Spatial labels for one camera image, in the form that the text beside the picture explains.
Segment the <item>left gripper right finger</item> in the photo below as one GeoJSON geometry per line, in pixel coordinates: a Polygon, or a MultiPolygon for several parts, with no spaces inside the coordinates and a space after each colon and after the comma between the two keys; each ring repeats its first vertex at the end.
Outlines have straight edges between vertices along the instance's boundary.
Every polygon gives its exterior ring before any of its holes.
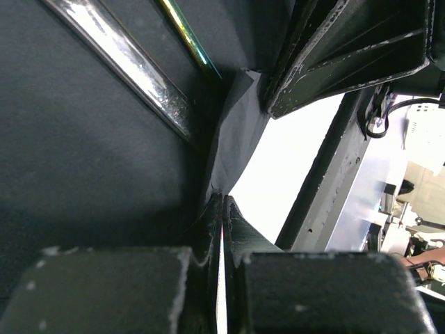
{"type": "Polygon", "coordinates": [[[222,209],[230,333],[436,333],[437,299],[384,253],[285,252],[222,209]]]}

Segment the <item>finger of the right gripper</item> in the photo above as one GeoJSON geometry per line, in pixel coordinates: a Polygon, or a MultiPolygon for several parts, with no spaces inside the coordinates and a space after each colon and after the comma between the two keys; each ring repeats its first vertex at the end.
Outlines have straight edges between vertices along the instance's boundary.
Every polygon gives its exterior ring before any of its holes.
{"type": "Polygon", "coordinates": [[[434,1],[296,1],[264,95],[274,119],[430,65],[434,1]]]}

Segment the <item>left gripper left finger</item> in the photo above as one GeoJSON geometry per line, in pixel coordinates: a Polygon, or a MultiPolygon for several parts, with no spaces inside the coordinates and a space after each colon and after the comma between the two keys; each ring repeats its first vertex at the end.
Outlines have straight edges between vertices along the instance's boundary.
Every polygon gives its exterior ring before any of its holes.
{"type": "Polygon", "coordinates": [[[28,269],[2,333],[215,333],[223,197],[163,247],[67,250],[28,269]]]}

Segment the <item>iridescent green fork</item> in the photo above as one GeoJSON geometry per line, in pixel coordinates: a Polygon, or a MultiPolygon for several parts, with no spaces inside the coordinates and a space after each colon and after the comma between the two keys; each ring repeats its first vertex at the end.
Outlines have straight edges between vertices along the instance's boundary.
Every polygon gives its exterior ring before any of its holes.
{"type": "Polygon", "coordinates": [[[192,30],[178,3],[173,0],[160,0],[158,3],[168,16],[184,46],[187,48],[188,53],[191,55],[196,66],[201,70],[202,74],[209,81],[221,81],[222,77],[218,69],[213,64],[213,61],[192,30]]]}

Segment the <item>silver table knife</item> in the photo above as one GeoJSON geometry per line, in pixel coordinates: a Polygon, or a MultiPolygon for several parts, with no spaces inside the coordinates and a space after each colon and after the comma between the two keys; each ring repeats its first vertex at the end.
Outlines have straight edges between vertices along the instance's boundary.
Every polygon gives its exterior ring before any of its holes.
{"type": "Polygon", "coordinates": [[[155,114],[198,151],[205,126],[186,96],[163,73],[103,1],[45,1],[155,114]]]}

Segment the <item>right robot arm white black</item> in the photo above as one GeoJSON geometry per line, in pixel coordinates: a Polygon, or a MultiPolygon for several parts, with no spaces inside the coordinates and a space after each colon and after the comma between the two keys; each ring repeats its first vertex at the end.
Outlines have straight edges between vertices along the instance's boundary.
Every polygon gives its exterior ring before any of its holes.
{"type": "Polygon", "coordinates": [[[389,96],[444,98],[443,1],[297,1],[264,105],[281,118],[312,102],[373,91],[362,133],[388,123],[389,96]]]}

